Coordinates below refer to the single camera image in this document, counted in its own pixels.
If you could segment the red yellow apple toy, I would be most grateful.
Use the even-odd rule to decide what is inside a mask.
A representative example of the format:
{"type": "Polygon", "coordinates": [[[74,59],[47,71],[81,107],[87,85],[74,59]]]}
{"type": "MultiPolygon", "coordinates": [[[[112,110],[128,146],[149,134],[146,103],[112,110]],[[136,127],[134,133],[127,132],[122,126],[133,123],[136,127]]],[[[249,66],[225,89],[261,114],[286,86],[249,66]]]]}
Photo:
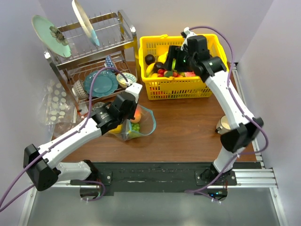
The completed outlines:
{"type": "Polygon", "coordinates": [[[141,120],[142,114],[141,114],[141,109],[137,108],[135,113],[134,113],[134,119],[131,119],[131,123],[139,123],[141,120]]]}

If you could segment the green grape bunch toy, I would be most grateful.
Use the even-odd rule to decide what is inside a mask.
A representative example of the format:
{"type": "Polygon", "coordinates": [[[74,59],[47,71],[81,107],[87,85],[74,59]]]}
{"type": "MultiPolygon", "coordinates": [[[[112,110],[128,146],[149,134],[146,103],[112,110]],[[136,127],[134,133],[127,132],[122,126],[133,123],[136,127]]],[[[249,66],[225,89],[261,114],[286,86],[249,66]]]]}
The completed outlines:
{"type": "Polygon", "coordinates": [[[129,133],[133,137],[140,137],[140,124],[139,123],[131,123],[131,130],[129,133]]]}

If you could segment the yellow bell pepper toy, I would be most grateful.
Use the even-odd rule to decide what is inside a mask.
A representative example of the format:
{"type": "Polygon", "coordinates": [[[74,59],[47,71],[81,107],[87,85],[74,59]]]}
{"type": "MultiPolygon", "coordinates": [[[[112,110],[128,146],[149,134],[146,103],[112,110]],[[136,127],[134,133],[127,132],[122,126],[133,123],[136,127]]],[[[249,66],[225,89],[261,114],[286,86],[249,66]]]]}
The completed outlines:
{"type": "Polygon", "coordinates": [[[122,125],[118,125],[115,129],[111,129],[109,133],[111,134],[120,134],[122,132],[122,125]]]}

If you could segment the clear zip bag blue seal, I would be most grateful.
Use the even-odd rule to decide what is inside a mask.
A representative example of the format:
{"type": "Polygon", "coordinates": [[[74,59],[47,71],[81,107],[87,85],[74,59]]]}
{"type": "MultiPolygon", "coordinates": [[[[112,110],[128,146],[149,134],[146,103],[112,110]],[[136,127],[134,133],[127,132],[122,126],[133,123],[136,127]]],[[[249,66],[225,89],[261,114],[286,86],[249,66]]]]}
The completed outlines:
{"type": "MultiPolygon", "coordinates": [[[[153,111],[141,105],[138,105],[137,108],[141,109],[141,114],[142,114],[141,120],[139,121],[140,133],[141,133],[140,137],[148,136],[151,133],[153,133],[154,130],[156,129],[156,120],[153,111]]],[[[120,134],[111,134],[111,133],[109,134],[114,135],[123,141],[128,141],[130,139],[138,138],[138,137],[133,137],[129,134],[131,130],[130,120],[124,121],[121,125],[123,126],[123,128],[120,134]]]]}

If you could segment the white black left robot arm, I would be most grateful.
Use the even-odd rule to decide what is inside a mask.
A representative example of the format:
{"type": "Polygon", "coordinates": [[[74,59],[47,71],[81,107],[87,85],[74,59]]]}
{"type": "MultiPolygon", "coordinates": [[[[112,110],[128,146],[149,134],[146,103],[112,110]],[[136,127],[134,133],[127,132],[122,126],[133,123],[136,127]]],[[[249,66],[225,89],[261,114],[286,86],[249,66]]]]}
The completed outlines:
{"type": "Polygon", "coordinates": [[[109,105],[91,112],[85,120],[59,138],[24,150],[24,169],[38,191],[50,188],[59,180],[82,180],[87,185],[97,181],[97,172],[88,161],[62,169],[62,160],[92,139],[98,138],[125,120],[133,119],[138,93],[125,91],[109,105]]]}

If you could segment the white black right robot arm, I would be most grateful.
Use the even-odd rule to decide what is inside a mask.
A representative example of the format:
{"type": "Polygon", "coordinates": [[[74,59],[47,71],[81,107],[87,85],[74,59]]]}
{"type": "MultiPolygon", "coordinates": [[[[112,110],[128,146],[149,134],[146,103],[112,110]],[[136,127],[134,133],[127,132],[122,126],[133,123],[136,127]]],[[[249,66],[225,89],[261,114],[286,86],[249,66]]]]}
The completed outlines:
{"type": "Polygon", "coordinates": [[[227,117],[230,131],[221,135],[222,149],[210,168],[201,173],[203,180],[220,185],[226,180],[234,161],[255,139],[263,126],[248,110],[228,79],[227,67],[218,56],[212,56],[207,39],[195,33],[182,33],[181,46],[169,47],[165,68],[178,72],[194,72],[210,88],[227,117]]]}

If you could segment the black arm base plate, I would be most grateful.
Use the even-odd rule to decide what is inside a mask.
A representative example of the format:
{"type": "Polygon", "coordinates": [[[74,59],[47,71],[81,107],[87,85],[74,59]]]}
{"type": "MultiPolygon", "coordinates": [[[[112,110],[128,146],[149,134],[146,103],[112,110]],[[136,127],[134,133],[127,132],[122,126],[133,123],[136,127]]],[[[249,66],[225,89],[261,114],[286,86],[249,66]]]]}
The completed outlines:
{"type": "Polygon", "coordinates": [[[105,188],[72,180],[80,186],[81,198],[113,196],[117,192],[183,193],[198,190],[210,182],[215,186],[235,186],[233,170],[218,175],[212,164],[205,162],[95,162],[94,174],[105,188]]]}

